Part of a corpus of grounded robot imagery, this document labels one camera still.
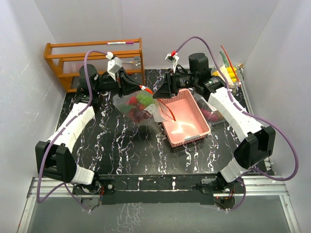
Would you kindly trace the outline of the strawberry bunch with leaves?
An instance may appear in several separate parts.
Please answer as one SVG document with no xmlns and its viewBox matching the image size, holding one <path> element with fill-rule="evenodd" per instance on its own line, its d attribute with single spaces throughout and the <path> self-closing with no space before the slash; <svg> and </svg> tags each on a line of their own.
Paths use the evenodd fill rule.
<svg viewBox="0 0 311 233">
<path fill-rule="evenodd" d="M 134 111 L 137 109 L 137 110 L 141 110 L 143 111 L 146 107 L 142 104 L 140 104 L 137 99 L 136 99 L 136 96 L 132 96 L 128 103 L 127 103 L 127 107 L 130 108 L 130 110 L 128 111 L 128 115 L 131 117 L 132 120 L 134 120 Z"/>
</svg>

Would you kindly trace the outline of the green grape bunch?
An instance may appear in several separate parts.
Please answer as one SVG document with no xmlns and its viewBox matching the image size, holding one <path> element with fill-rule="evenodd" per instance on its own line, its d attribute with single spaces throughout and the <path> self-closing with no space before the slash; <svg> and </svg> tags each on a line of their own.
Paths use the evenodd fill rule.
<svg viewBox="0 0 311 233">
<path fill-rule="evenodd" d="M 149 94 L 137 94 L 136 99 L 140 104 L 144 105 L 145 107 L 154 104 L 154 99 L 152 95 Z"/>
</svg>

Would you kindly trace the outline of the red zipper clear bag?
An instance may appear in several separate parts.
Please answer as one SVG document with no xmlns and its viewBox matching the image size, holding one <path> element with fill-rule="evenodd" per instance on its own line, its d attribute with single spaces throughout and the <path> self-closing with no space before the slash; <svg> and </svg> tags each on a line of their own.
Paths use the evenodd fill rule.
<svg viewBox="0 0 311 233">
<path fill-rule="evenodd" d="M 142 124 L 146 121 L 155 122 L 176 122 L 172 110 L 160 99 L 153 98 L 153 92 L 140 85 L 134 93 L 120 97 L 116 94 L 113 97 L 113 105 L 125 117 L 131 119 L 135 124 Z"/>
<path fill-rule="evenodd" d="M 238 90 L 241 87 L 241 81 L 238 77 L 237 68 L 233 66 L 228 56 L 228 53 L 225 51 L 225 48 L 223 46 L 221 46 L 221 50 L 219 51 L 219 55 L 217 58 L 219 68 L 224 74 L 226 80 L 228 81 L 232 95 L 237 95 Z"/>
</svg>

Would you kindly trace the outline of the dark red plum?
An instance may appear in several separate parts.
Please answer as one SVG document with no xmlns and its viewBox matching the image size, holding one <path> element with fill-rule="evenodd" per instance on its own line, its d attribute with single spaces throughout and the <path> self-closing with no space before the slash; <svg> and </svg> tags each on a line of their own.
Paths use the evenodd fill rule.
<svg viewBox="0 0 311 233">
<path fill-rule="evenodd" d="M 136 110 L 134 111 L 133 116 L 134 116 L 134 121 L 135 121 L 136 123 L 140 123 L 142 120 L 145 119 L 144 112 L 141 111 L 141 110 L 137 110 L 137 109 L 136 109 Z"/>
</svg>

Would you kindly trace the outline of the purple sweet potato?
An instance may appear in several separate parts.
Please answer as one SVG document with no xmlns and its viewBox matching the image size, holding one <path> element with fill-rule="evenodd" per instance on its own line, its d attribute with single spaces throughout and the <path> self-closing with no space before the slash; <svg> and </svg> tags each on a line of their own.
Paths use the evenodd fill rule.
<svg viewBox="0 0 311 233">
<path fill-rule="evenodd" d="M 206 121 L 217 122 L 219 120 L 215 113 L 210 112 L 208 110 L 201 109 L 201 113 L 203 114 L 203 116 L 206 119 Z"/>
</svg>

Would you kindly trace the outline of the blue zipper clear bag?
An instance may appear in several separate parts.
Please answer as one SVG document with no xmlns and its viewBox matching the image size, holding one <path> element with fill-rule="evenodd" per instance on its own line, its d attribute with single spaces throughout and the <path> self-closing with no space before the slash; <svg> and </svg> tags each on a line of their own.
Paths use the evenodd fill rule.
<svg viewBox="0 0 311 233">
<path fill-rule="evenodd" d="M 201 95 L 199 94 L 194 94 L 193 95 L 199 109 L 205 109 L 205 110 L 208 110 L 210 112 L 213 112 L 217 115 L 218 117 L 218 121 L 217 122 L 209 122 L 207 121 L 207 123 L 210 125 L 210 126 L 214 126 L 214 125 L 217 125 L 217 124 L 220 124 L 220 123 L 224 123 L 225 122 L 225 118 L 223 117 L 223 115 L 214 107 L 212 106 L 210 103 L 208 103 Z"/>
</svg>

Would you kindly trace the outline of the green chili pepper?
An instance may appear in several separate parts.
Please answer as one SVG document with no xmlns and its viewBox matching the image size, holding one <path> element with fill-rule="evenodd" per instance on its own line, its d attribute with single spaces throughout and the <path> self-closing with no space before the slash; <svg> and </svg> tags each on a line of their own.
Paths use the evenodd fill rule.
<svg viewBox="0 0 311 233">
<path fill-rule="evenodd" d="M 230 67 L 230 64 L 229 64 L 229 61 L 228 61 L 226 55 L 223 52 L 221 52 L 221 51 L 219 51 L 219 53 L 220 53 L 220 55 L 222 57 L 222 60 L 223 60 L 223 63 L 225 65 L 225 67 Z"/>
</svg>

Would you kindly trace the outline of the yellow banana bunch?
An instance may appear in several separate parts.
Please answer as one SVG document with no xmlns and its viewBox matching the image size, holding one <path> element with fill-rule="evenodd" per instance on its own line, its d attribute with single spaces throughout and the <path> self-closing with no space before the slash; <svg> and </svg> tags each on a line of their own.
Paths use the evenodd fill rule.
<svg viewBox="0 0 311 233">
<path fill-rule="evenodd" d="M 230 76 L 232 82 L 236 82 L 236 81 L 237 81 L 237 78 L 236 78 L 236 76 L 235 76 L 235 74 L 234 74 L 232 68 L 227 67 L 226 70 L 227 70 L 227 72 L 228 72 L 228 74 L 229 74 L 229 76 Z M 212 75 L 214 75 L 214 76 L 220 76 L 220 73 L 219 73 L 218 71 L 215 71 L 215 72 L 212 73 Z"/>
</svg>

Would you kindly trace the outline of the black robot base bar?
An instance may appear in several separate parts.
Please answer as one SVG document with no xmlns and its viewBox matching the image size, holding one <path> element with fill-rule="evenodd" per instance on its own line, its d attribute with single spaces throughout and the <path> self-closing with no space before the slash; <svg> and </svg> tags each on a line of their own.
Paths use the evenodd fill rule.
<svg viewBox="0 0 311 233">
<path fill-rule="evenodd" d="M 101 205 L 123 203 L 199 203 L 213 205 L 217 197 L 229 199 L 245 190 L 242 180 L 226 183 L 216 175 L 99 175 L 93 184 L 79 185 L 74 193 L 95 196 Z"/>
</svg>

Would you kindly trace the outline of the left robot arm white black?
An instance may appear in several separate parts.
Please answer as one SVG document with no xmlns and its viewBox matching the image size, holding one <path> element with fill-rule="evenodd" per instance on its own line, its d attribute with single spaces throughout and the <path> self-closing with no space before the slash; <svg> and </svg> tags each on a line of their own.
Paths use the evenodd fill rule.
<svg viewBox="0 0 311 233">
<path fill-rule="evenodd" d="M 46 141 L 35 146 L 36 164 L 40 177 L 48 177 L 65 183 L 83 184 L 94 194 L 100 189 L 100 181 L 92 170 L 79 166 L 72 155 L 73 147 L 86 125 L 98 112 L 104 92 L 127 96 L 141 90 L 142 85 L 132 80 L 124 68 L 100 75 L 95 66 L 87 64 L 79 70 L 77 98 L 72 110 L 57 131 Z"/>
</svg>

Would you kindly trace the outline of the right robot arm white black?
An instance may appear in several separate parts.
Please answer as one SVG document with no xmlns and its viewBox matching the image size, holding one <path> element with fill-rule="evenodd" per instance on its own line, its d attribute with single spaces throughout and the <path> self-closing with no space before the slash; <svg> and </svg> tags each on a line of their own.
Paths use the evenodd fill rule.
<svg viewBox="0 0 311 233">
<path fill-rule="evenodd" d="M 214 181 L 221 192 L 229 192 L 234 187 L 234 181 L 243 173 L 272 154 L 276 132 L 271 126 L 264 127 L 247 116 L 247 112 L 232 97 L 225 78 L 211 74 L 204 53 L 189 56 L 189 71 L 178 65 L 179 57 L 175 51 L 167 54 L 165 59 L 173 67 L 165 73 L 164 83 L 153 97 L 171 99 L 180 89 L 193 88 L 220 112 L 238 136 L 240 144 L 234 151 L 233 159 L 217 173 Z"/>
</svg>

